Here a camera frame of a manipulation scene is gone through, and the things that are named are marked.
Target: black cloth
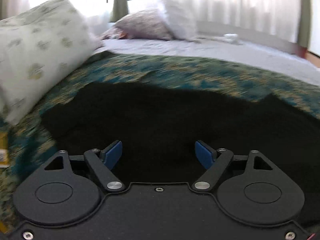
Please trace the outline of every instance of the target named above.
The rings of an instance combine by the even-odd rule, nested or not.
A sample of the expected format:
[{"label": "black cloth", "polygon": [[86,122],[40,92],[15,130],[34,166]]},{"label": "black cloth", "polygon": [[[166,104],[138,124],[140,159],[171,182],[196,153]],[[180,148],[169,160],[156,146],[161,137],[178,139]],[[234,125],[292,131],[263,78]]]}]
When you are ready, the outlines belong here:
[{"label": "black cloth", "polygon": [[320,221],[320,122],[274,95],[250,103],[203,90],[91,83],[42,124],[71,155],[123,142],[113,173],[129,182],[193,182],[196,140],[237,155],[260,150],[305,193],[299,222]]}]

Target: bed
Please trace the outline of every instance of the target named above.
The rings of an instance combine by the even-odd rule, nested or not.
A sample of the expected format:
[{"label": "bed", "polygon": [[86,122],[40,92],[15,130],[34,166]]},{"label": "bed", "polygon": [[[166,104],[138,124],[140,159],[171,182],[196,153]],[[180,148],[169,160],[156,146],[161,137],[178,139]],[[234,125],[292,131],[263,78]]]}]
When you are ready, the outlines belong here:
[{"label": "bed", "polygon": [[[272,92],[320,119],[320,72],[294,56],[249,43],[109,40],[104,44],[52,88],[18,125],[10,127],[0,119],[0,131],[9,132],[11,160],[10,168],[0,170],[0,220],[9,229],[18,222],[11,200],[15,188],[58,150],[49,132],[40,125],[41,114],[58,103],[69,102],[90,82],[138,81],[172,89],[219,91],[248,101],[258,101]],[[245,54],[250,46],[251,54],[257,57]]]}]

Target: white wall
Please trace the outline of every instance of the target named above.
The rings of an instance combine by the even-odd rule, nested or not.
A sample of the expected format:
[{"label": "white wall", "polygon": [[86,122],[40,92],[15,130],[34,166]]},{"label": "white wall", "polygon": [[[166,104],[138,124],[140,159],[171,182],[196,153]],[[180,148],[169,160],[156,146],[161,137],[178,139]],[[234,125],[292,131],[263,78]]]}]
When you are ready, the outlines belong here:
[{"label": "white wall", "polygon": [[320,0],[311,0],[309,51],[320,56]]}]

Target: screw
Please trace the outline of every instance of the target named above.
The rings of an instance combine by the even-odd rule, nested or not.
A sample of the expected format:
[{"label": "screw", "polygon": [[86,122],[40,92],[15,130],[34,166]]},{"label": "screw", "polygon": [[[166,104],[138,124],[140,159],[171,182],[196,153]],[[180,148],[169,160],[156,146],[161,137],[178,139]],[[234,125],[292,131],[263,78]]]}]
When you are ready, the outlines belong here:
[{"label": "screw", "polygon": [[156,192],[163,192],[164,188],[163,187],[156,187],[155,191]]},{"label": "screw", "polygon": [[205,181],[199,181],[195,183],[195,188],[196,189],[208,189],[210,187],[210,184]]},{"label": "screw", "polygon": [[294,232],[289,232],[285,235],[285,240],[293,240],[296,238],[296,234]]},{"label": "screw", "polygon": [[32,233],[30,233],[30,232],[24,232],[23,234],[22,234],[22,236],[23,236],[23,238],[25,239],[25,240],[32,240],[33,239],[33,234]]},{"label": "screw", "polygon": [[107,184],[109,189],[120,189],[122,188],[122,183],[119,181],[112,181]]}]

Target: floral bedspread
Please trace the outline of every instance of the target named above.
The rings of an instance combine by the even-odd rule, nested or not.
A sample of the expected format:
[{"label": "floral bedspread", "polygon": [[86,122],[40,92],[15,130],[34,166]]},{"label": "floral bedspread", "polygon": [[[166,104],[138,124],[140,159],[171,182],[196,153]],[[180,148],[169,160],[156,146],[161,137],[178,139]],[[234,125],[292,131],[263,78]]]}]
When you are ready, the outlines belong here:
[{"label": "floral bedspread", "polygon": [[51,89],[15,127],[0,119],[9,132],[11,166],[0,170],[0,220],[12,229],[18,222],[12,193],[17,185],[56,151],[55,141],[41,127],[41,114],[67,103],[93,81],[145,82],[166,88],[219,91],[249,101],[274,93],[320,119],[320,87],[283,74],[212,58],[115,55],[103,52],[90,59]]}]

